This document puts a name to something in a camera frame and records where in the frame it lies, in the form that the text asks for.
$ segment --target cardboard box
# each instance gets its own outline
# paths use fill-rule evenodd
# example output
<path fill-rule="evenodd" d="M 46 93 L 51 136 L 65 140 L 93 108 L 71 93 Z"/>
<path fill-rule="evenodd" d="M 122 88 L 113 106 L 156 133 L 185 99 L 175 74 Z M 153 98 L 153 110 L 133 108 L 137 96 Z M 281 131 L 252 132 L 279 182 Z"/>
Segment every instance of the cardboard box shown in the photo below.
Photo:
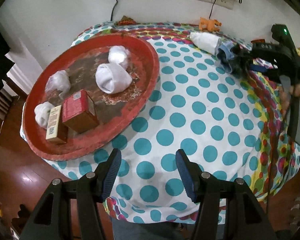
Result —
<path fill-rule="evenodd" d="M 56 106 L 50 110 L 48 119 L 46 140 L 55 143 L 66 143 L 68 137 L 68 127 L 62 123 L 61 106 Z"/>
<path fill-rule="evenodd" d="M 77 133 L 95 128 L 99 124 L 94 103 L 86 90 L 74 93 L 63 102 L 62 121 Z"/>

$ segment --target red tray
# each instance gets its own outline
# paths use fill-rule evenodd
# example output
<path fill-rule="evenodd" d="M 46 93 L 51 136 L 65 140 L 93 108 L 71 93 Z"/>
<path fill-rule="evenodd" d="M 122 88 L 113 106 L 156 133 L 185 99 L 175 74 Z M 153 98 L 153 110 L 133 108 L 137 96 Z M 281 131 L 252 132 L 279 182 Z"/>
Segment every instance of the red tray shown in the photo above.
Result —
<path fill-rule="evenodd" d="M 107 95 L 95 81 L 96 68 L 108 63 L 109 46 L 122 45 L 131 52 L 127 68 L 133 82 L 125 91 Z M 58 70 L 66 70 L 71 89 L 67 96 L 85 89 L 95 103 L 100 125 L 82 134 L 69 129 L 68 142 L 54 145 L 46 141 L 46 130 L 34 119 L 34 108 L 45 101 L 57 106 L 63 100 L 60 91 L 44 92 L 48 78 Z M 76 159 L 102 147 L 125 129 L 138 115 L 150 97 L 159 74 L 159 60 L 154 48 L 143 39 L 126 33 L 96 36 L 71 47 L 42 72 L 26 101 L 23 129 L 30 148 L 38 156 L 53 161 Z"/>

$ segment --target patterned fabric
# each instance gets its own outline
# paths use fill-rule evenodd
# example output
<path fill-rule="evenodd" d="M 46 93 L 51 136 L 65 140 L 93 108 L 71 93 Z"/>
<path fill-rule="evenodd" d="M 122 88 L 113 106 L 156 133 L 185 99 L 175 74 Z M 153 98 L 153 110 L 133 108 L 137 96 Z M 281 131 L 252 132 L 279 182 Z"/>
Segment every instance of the patterned fabric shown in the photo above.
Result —
<path fill-rule="evenodd" d="M 157 51 L 160 76 L 146 105 L 131 124 L 109 144 L 76 160 L 45 160 L 71 179 L 93 171 L 113 148 L 122 164 L 111 197 L 104 202 L 110 216 L 135 223 L 175 221 L 194 223 L 199 206 L 186 196 L 175 163 L 184 149 L 190 161 L 215 177 L 242 177 L 259 201 L 267 196 L 268 169 L 274 158 L 271 193 L 277 193 L 300 167 L 300 147 L 289 141 L 286 129 L 274 149 L 282 122 L 277 85 L 260 73 L 249 80 L 225 73 L 216 58 L 189 40 L 197 25 L 149 23 L 95 25 L 72 46 L 93 37 L 126 31 L 147 40 Z M 251 49 L 250 43 L 225 36 Z M 255 64 L 272 67 L 256 59 Z M 225 221 L 220 202 L 219 223 Z"/>

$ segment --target red box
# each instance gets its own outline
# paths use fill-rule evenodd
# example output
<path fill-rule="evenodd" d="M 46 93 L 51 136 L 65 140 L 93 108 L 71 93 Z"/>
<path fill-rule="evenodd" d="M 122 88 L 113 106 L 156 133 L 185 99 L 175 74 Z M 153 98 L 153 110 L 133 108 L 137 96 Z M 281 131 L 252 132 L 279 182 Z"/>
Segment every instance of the red box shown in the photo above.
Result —
<path fill-rule="evenodd" d="M 63 102 L 62 122 L 77 133 L 90 130 L 99 124 L 94 103 L 86 90 L 74 93 Z"/>

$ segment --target metal screw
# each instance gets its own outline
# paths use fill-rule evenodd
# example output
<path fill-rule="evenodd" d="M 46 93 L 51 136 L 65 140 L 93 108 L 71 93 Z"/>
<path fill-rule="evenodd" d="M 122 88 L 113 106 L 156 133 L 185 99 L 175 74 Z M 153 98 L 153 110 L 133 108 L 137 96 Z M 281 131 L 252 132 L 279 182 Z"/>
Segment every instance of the metal screw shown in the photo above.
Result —
<path fill-rule="evenodd" d="M 208 178 L 210 178 L 210 173 L 205 171 L 205 172 L 201 173 L 201 177 L 203 177 L 204 179 L 208 179 Z"/>
<path fill-rule="evenodd" d="M 53 181 L 52 181 L 52 184 L 53 185 L 58 185 L 59 183 L 61 182 L 61 179 L 54 179 Z"/>
<path fill-rule="evenodd" d="M 239 184 L 242 185 L 244 183 L 244 180 L 242 178 L 237 178 L 235 181 Z"/>
<path fill-rule="evenodd" d="M 86 176 L 87 176 L 88 179 L 92 179 L 95 175 L 96 175 L 96 174 L 95 174 L 94 172 L 92 172 L 92 171 L 90 171 L 90 172 L 88 172 L 88 173 L 86 174 Z"/>

